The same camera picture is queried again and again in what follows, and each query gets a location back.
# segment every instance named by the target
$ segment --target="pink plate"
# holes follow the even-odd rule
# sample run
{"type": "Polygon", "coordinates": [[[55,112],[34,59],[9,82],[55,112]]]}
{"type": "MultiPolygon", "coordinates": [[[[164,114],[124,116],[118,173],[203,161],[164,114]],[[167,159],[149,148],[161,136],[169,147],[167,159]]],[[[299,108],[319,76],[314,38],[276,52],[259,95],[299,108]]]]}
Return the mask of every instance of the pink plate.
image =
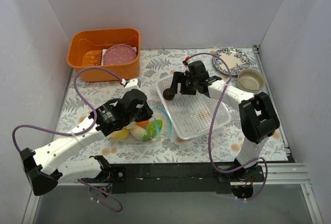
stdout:
{"type": "Polygon", "coordinates": [[[136,51],[126,44],[116,44],[104,53],[102,60],[104,65],[126,64],[135,60],[136,51]]]}

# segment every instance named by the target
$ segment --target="cable clip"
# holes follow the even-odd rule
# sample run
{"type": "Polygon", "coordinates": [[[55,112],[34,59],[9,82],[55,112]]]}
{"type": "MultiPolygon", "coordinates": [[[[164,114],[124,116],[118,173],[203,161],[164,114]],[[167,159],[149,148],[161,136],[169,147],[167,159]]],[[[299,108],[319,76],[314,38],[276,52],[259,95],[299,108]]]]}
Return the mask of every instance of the cable clip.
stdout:
{"type": "Polygon", "coordinates": [[[185,58],[185,60],[183,61],[183,64],[185,65],[185,66],[188,66],[188,60],[190,59],[190,57],[189,56],[187,56],[186,58],[185,58]]]}
{"type": "Polygon", "coordinates": [[[85,147],[86,147],[86,145],[84,145],[83,143],[81,143],[81,141],[77,138],[76,134],[75,134],[72,130],[70,130],[70,133],[71,133],[71,136],[73,136],[74,139],[75,139],[79,144],[81,144],[82,148],[85,148],[85,147]]]}
{"type": "Polygon", "coordinates": [[[120,85],[122,85],[122,86],[125,86],[125,85],[126,85],[126,81],[125,81],[124,78],[123,78],[119,83],[120,83],[120,85]]]}

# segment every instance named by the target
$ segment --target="beige bowl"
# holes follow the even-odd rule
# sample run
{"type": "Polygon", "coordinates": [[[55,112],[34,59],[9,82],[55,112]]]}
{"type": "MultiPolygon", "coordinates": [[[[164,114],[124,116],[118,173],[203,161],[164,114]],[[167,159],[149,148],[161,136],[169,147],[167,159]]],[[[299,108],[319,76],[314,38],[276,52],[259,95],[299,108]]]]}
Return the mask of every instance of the beige bowl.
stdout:
{"type": "Polygon", "coordinates": [[[257,93],[265,85],[264,76],[257,70],[244,69],[238,75],[238,88],[252,93],[257,93]]]}

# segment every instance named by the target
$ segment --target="gray floor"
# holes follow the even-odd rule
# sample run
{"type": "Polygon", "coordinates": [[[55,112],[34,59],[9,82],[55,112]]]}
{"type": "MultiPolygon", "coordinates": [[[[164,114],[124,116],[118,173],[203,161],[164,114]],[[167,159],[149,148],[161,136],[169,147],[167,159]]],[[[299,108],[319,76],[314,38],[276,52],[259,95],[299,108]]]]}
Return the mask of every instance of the gray floor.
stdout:
{"type": "Polygon", "coordinates": [[[85,186],[58,186],[40,198],[34,223],[312,223],[300,185],[266,185],[246,204],[212,192],[117,196],[121,213],[91,201],[85,186]]]}

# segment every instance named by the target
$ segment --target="white wall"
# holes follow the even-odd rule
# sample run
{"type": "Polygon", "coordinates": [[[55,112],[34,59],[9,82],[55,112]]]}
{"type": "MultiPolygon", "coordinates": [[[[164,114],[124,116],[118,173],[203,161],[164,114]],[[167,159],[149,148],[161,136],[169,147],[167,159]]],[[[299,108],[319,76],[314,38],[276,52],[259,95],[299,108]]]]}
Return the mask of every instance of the white wall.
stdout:
{"type": "MultiPolygon", "coordinates": [[[[69,40],[47,0],[0,0],[0,223],[21,223],[30,185],[11,132],[18,124],[55,128],[69,77],[69,40]]],[[[50,135],[18,132],[20,148],[50,135]]]]}
{"type": "Polygon", "coordinates": [[[260,44],[282,0],[49,0],[66,34],[135,27],[144,48],[260,44]]]}
{"type": "Polygon", "coordinates": [[[291,151],[307,166],[331,223],[331,0],[284,0],[261,57],[291,151]]]}

